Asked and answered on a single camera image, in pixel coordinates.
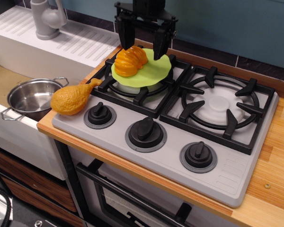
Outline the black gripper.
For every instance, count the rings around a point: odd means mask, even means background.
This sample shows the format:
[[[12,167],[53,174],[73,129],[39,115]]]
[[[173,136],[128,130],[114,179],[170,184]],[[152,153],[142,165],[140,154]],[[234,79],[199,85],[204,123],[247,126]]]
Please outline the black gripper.
[[[121,46],[129,49],[135,42],[135,29],[154,33],[154,60],[159,60],[168,51],[171,39],[176,36],[177,17],[165,10],[164,0],[133,0],[130,3],[116,2],[115,21]]]

